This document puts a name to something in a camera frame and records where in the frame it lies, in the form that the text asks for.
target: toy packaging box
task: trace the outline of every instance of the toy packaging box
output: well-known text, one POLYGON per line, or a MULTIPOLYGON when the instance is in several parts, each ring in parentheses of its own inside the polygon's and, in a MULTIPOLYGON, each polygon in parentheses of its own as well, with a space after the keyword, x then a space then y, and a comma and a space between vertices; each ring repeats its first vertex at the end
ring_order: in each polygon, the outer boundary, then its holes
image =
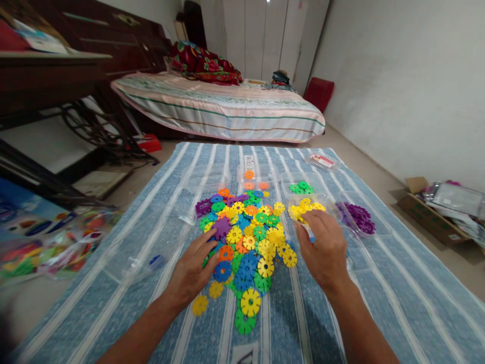
POLYGON ((0 178, 0 244, 52 233, 75 216, 73 212, 0 178))

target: person's left hand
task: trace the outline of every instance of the person's left hand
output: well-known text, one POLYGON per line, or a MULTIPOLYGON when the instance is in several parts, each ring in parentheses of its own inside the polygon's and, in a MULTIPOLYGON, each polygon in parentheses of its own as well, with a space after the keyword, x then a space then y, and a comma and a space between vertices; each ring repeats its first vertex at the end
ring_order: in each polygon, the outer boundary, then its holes
POLYGON ((204 269, 202 263, 209 252, 218 244, 216 240, 207 242, 216 232, 212 229, 196 238, 175 265, 172 277, 163 295, 174 308, 183 310, 209 282, 219 260, 219 252, 214 254, 204 269))

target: striped bedsheet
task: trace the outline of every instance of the striped bedsheet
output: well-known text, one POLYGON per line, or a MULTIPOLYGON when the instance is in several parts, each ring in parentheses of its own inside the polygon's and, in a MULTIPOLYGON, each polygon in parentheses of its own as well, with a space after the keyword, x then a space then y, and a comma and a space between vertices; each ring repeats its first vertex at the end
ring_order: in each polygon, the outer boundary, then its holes
POLYGON ((322 113, 301 96, 261 85, 222 86, 162 72, 131 74, 111 87, 150 119, 189 134, 304 143, 325 130, 322 113))
MULTIPOLYGON (((386 238, 361 241, 351 234, 346 236, 355 263, 353 278, 401 362, 485 362, 485 305, 344 163, 335 173, 327 173, 304 161, 309 152, 217 144, 177 145, 172 157, 135 199, 64 297, 17 349, 20 362, 78 363, 98 359, 163 292, 173 265, 200 231, 196 227, 180 241, 165 270, 129 287, 117 284, 102 270, 101 257, 110 243, 125 236, 120 249, 127 255, 155 255, 157 242, 180 237, 180 230, 167 224, 165 206, 173 206, 170 202, 194 206, 213 193, 193 195, 183 189, 182 171, 223 164, 234 176, 231 191, 241 193, 236 168, 248 154, 255 157, 256 165, 268 163, 279 172, 318 173, 328 196, 334 200, 342 190, 360 192, 389 224, 392 235, 386 238)), ((338 159, 332 149, 321 152, 338 159)), ((278 184, 269 192, 266 202, 286 202, 278 184)), ((291 220, 286 216, 282 221, 300 257, 291 220)), ((277 265, 272 283, 249 335, 241 336, 235 329, 236 298, 224 288, 221 297, 210 299, 201 317, 195 317, 190 308, 182 312, 151 362, 226 363, 248 350, 257 356, 254 362, 261 363, 345 362, 336 318, 303 260, 299 259, 292 269, 277 265)))

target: wooden headboard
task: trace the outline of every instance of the wooden headboard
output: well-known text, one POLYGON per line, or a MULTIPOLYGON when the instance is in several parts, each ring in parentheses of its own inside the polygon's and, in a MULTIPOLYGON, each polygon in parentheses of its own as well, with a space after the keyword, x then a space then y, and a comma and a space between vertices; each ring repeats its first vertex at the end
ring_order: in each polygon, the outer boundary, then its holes
POLYGON ((136 71, 165 70, 163 57, 170 51, 171 41, 158 23, 96 0, 30 3, 72 48, 113 56, 103 65, 109 80, 136 71))

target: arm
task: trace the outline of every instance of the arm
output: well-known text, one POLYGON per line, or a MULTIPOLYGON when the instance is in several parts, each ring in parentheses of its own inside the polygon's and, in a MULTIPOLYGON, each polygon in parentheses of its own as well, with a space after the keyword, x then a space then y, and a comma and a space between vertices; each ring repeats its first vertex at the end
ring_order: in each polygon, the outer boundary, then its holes
POLYGON ((338 223, 318 210, 302 217, 315 235, 315 242, 312 244, 305 228, 295 223, 301 254, 335 312, 349 363, 399 362, 349 277, 347 243, 338 223))
POLYGON ((145 363, 178 314, 202 291, 214 271, 219 253, 204 269, 202 263, 217 241, 207 242, 215 229, 199 236, 175 265, 170 282, 128 331, 100 358, 98 363, 145 363))

